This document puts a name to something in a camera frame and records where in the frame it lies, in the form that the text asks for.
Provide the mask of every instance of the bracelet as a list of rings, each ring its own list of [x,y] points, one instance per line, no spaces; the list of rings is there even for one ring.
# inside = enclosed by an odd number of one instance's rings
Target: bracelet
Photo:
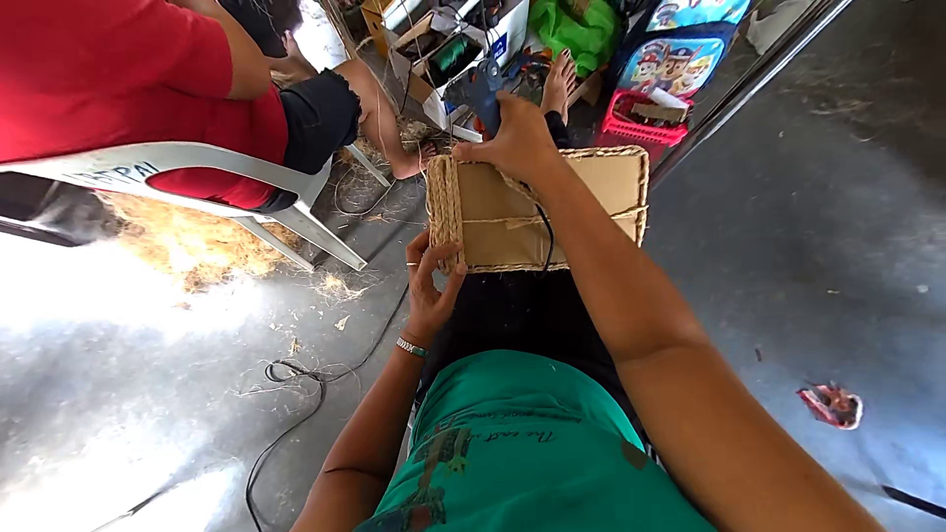
[[[426,349],[424,349],[423,347],[415,346],[414,344],[405,340],[404,337],[402,336],[397,337],[397,346],[411,353],[412,355],[416,355],[424,360],[427,359],[428,353]]]

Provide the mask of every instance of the chair leg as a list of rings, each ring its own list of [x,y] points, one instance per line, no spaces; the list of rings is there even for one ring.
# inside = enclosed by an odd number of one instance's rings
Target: chair leg
[[[254,235],[258,236],[260,239],[268,243],[270,246],[276,248],[276,250],[278,250],[280,253],[285,255],[289,260],[305,268],[307,272],[315,271],[315,266],[312,266],[311,262],[309,262],[308,260],[303,258],[303,256],[296,253],[295,250],[287,246],[282,240],[278,239],[273,233],[270,233],[269,231],[267,231],[266,227],[263,227],[259,222],[257,222],[253,218],[246,216],[246,217],[232,218],[231,220],[233,220],[236,223],[239,223],[244,228],[246,228],[247,231],[253,233]]]
[[[364,167],[368,169],[369,172],[371,172],[371,175],[375,176],[375,179],[381,182],[382,185],[391,186],[391,184],[388,183],[388,180],[384,179],[384,174],[381,173],[381,170],[375,168],[375,165],[371,164],[371,161],[368,160],[368,157],[365,157],[364,153],[362,153],[361,150],[356,148],[354,144],[349,144],[348,146],[345,146],[345,147],[348,149],[349,153],[354,155],[355,158],[358,159],[359,162],[361,162],[364,165]]]
[[[344,262],[357,271],[368,265],[348,244],[335,236],[324,224],[312,216],[306,204],[296,202],[292,207],[267,215],[282,223],[290,231],[326,250],[332,257]]]

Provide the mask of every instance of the white plastic chair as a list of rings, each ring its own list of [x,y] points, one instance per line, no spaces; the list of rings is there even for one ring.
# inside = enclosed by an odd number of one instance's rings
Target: white plastic chair
[[[388,181],[363,153],[347,147],[385,186]],[[314,266],[266,230],[261,222],[279,222],[355,270],[367,262],[312,215],[312,205],[328,181],[332,160],[315,175],[304,174],[243,153],[199,142],[144,142],[45,157],[31,161],[0,164],[0,172],[14,171],[62,181],[78,186],[112,190],[144,196],[229,218],[257,235],[307,271]],[[167,170],[179,168],[217,168],[283,188],[299,195],[291,207],[271,214],[258,214],[230,205],[216,204],[163,192],[145,180]]]

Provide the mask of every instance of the bare foot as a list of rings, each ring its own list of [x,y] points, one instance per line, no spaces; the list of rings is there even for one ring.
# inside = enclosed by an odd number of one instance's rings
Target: bare foot
[[[287,56],[284,58],[268,58],[270,60],[270,74],[280,86],[288,86],[300,81],[314,78],[318,72],[312,63],[302,55],[299,45],[295,42],[289,30],[283,35],[283,46]]]
[[[437,147],[432,142],[421,142],[420,150],[415,153],[408,153],[405,162],[396,165],[391,163],[391,173],[395,179],[407,179],[420,173],[421,168],[427,166],[431,157],[437,154]]]
[[[558,111],[562,121],[569,123],[569,94],[575,90],[575,61],[571,58],[571,51],[565,48],[555,58],[549,75],[545,78],[545,87],[542,89],[542,104],[539,109],[542,114],[549,111]]]

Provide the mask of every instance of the green t-shirt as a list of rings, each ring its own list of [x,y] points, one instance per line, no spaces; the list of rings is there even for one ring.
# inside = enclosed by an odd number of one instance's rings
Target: green t-shirt
[[[712,530],[641,449],[581,371],[486,351],[437,376],[407,462],[357,530]]]

